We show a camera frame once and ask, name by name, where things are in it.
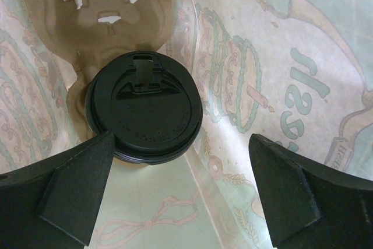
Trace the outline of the green paper takeout bag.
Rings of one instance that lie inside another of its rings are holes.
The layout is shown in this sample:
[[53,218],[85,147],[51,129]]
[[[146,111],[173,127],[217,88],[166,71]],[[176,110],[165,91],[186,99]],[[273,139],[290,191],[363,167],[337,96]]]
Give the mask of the green paper takeout bag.
[[[248,144],[262,134],[372,179],[372,0],[173,0],[157,50],[188,70],[203,123],[169,163],[113,162],[90,248],[271,248]],[[1,0],[1,172],[82,143],[72,65],[24,0]]]

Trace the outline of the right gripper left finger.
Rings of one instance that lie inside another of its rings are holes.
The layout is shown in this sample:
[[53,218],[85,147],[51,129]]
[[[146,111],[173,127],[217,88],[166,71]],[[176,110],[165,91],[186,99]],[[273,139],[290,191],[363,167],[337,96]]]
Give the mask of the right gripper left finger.
[[1,248],[88,246],[113,157],[106,132],[1,174]]

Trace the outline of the single brown cardboard cup carrier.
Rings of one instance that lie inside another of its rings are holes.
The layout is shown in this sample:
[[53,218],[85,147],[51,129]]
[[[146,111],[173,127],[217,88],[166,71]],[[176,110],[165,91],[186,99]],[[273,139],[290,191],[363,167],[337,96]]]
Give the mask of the single brown cardboard cup carrier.
[[157,51],[173,32],[173,0],[24,0],[38,37],[72,65],[68,113],[81,141],[93,137],[85,95],[94,76],[131,51]]

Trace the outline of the black coffee lid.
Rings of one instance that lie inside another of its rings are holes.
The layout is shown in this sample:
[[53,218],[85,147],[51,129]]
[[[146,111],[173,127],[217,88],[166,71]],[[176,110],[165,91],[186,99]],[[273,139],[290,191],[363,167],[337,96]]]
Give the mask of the black coffee lid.
[[182,64],[157,52],[134,51],[116,57],[93,78],[85,114],[95,134],[114,134],[117,159],[157,165],[191,147],[202,126],[203,106]]

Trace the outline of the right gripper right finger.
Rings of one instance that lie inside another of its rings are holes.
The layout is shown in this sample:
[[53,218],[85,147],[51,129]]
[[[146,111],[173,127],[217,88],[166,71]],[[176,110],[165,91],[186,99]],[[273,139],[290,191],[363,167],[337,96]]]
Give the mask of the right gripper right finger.
[[372,248],[372,181],[260,134],[248,150],[274,248]]

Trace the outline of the brown paper coffee cup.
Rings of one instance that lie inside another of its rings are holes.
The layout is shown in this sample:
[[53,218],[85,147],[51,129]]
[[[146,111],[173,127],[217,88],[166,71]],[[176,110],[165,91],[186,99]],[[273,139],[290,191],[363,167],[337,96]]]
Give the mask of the brown paper coffee cup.
[[116,157],[113,159],[113,162],[120,165],[120,166],[129,168],[129,169],[141,169],[141,168],[144,168],[144,167],[148,166],[148,164],[146,164],[146,163],[128,163],[128,162],[122,161],[120,159],[117,159]]

